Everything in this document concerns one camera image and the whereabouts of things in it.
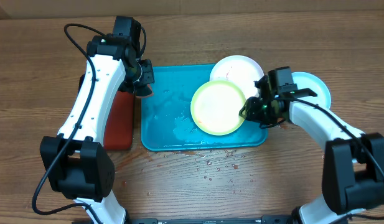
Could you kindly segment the red sponge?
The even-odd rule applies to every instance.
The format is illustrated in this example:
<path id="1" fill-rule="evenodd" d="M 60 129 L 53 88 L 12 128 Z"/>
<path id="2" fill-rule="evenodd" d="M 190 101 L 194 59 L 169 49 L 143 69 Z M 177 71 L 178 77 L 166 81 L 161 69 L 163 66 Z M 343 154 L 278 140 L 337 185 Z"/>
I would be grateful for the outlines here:
<path id="1" fill-rule="evenodd" d="M 151 85 L 147 84 L 137 88 L 135 91 L 136 98 L 149 98 L 154 94 Z"/>

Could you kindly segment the yellow-green round plate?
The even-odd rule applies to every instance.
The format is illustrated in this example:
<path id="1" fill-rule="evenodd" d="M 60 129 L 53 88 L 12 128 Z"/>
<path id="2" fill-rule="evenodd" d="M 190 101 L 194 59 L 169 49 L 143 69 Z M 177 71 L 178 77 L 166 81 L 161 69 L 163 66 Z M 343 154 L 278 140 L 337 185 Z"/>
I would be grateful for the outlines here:
<path id="1" fill-rule="evenodd" d="M 245 101 L 243 92 L 234 83 L 214 80 L 197 89 L 190 103 L 190 112 L 194 123 L 203 132 L 224 136 L 243 124 L 239 111 Z"/>

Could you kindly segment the light blue round plate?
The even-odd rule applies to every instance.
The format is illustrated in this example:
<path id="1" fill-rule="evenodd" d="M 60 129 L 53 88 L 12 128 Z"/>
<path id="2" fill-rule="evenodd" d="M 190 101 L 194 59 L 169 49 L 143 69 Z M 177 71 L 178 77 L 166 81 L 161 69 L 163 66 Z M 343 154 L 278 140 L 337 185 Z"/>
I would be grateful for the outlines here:
<path id="1" fill-rule="evenodd" d="M 330 91 L 320 78 L 307 72 L 292 72 L 292 77 L 299 90 L 309 88 L 317 94 L 302 97 L 301 100 L 318 104 L 322 108 L 330 108 L 332 102 Z"/>

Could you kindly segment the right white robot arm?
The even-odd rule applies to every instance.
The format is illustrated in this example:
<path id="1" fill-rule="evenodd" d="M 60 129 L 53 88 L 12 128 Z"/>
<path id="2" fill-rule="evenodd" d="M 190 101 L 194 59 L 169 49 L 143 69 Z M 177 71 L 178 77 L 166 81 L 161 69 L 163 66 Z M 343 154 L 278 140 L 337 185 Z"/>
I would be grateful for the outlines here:
<path id="1" fill-rule="evenodd" d="M 324 151 L 322 193 L 290 215 L 261 217 L 262 223 L 347 223 L 373 220 L 363 211 L 384 205 L 384 137 L 366 134 L 331 112 L 325 83 L 313 74 L 268 75 L 255 82 L 260 94 L 239 114 L 272 128 L 282 121 L 299 126 Z"/>

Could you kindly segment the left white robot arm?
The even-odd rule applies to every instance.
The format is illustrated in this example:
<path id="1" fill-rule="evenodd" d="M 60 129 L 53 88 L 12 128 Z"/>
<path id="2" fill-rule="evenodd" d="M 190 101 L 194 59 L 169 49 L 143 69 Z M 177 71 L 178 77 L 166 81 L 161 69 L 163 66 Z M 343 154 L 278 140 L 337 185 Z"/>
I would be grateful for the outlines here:
<path id="1" fill-rule="evenodd" d="M 82 207 L 91 223 L 130 223 L 127 210 L 113 192 L 115 165 L 104 150 L 107 120 L 118 91 L 143 98 L 153 94 L 154 72 L 146 48 L 144 27 L 133 17 L 116 16 L 113 31 L 96 35 L 83 49 L 86 70 L 75 104 L 55 137 L 45 136 L 40 155 L 45 174 L 32 196 L 31 206 L 39 215 L 52 215 Z M 50 211 L 37 208 L 37 197 L 45 182 L 72 203 Z"/>

